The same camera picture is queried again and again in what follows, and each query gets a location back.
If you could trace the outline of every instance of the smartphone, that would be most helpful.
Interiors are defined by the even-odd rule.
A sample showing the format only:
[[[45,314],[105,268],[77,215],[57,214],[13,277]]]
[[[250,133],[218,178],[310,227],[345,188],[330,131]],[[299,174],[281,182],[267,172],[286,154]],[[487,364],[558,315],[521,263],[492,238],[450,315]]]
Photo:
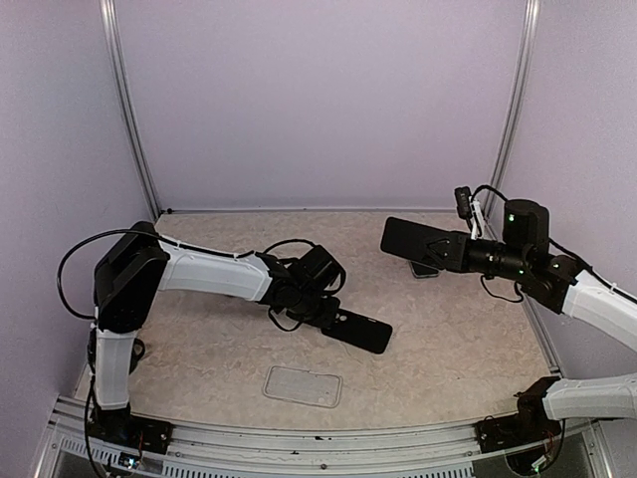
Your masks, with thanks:
[[[435,267],[425,266],[424,264],[419,264],[412,261],[407,262],[409,262],[411,272],[416,279],[429,279],[432,277],[438,277],[440,275],[440,270],[436,269]]]

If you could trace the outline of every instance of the beige marbled surface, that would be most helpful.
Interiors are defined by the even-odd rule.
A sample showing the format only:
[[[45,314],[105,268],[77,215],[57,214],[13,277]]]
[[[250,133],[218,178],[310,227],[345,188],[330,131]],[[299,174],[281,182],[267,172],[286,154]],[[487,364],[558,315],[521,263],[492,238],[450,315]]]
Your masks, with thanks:
[[[515,410],[514,393],[548,373],[520,305],[490,298],[478,275],[415,280],[405,261],[379,250],[384,212],[164,215],[159,232],[225,251],[263,250],[303,237],[347,271],[346,309],[389,323],[376,356],[301,327],[280,332],[266,308],[239,299],[163,292],[140,337],[147,356],[130,378],[133,410],[202,423],[289,429],[367,429],[482,418]],[[464,230],[452,214],[395,213]],[[303,246],[277,250],[301,254]],[[495,292],[510,295],[507,283]],[[339,405],[266,398],[272,365],[340,375]],[[86,384],[79,389],[86,396]]]

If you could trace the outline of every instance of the white wall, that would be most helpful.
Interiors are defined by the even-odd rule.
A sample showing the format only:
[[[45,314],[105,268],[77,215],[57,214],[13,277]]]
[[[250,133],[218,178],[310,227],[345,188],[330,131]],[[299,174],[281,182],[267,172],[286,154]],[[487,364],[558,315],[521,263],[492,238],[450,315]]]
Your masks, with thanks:
[[[551,236],[637,293],[637,3],[543,2],[504,192],[551,214]],[[637,354],[579,321],[542,319],[563,371],[637,371]],[[637,476],[637,422],[604,427],[618,476]]]
[[[19,478],[85,361],[88,326],[58,300],[58,262],[147,212],[99,3],[0,2],[0,64],[0,476]],[[69,264],[66,287],[85,312],[105,246]]]
[[[451,208],[491,177],[525,0],[117,2],[164,208]]]

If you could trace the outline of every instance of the vertical metal post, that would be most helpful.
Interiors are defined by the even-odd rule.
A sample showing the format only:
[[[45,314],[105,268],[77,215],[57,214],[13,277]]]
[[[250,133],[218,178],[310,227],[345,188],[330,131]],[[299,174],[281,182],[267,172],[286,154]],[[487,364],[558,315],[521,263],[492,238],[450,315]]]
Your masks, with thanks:
[[[529,78],[529,69],[531,66],[531,53],[533,43],[535,41],[535,29],[537,26],[537,16],[539,14],[539,0],[527,0],[527,11],[525,14],[525,23],[522,33],[522,41],[520,43],[520,51],[518,53],[518,65],[516,66],[516,76],[514,79],[514,89],[509,103],[507,112],[507,121],[505,122],[505,130],[500,141],[498,149],[498,160],[491,177],[490,184],[497,189],[502,186],[505,177],[505,171],[511,155],[511,148],[516,135],[516,128],[520,120],[520,112],[522,103],[525,98],[525,88]],[[495,195],[490,192],[485,203],[485,215],[487,219],[491,217],[495,206]]]
[[[117,96],[119,97],[119,105],[126,125],[135,168],[137,169],[137,174],[141,182],[148,211],[150,212],[152,219],[157,220],[161,214],[161,207],[159,206],[159,200],[157,199],[157,193],[152,182],[148,163],[146,162],[146,157],[141,147],[137,121],[132,108],[130,91],[128,90],[128,84],[126,82],[126,70],[124,67],[123,54],[121,52],[121,43],[119,41],[114,0],[100,0],[100,5],[102,7],[102,20],[104,22],[104,30],[106,34],[106,44],[108,46],[108,52],[110,53],[112,71],[114,73],[117,88]]]

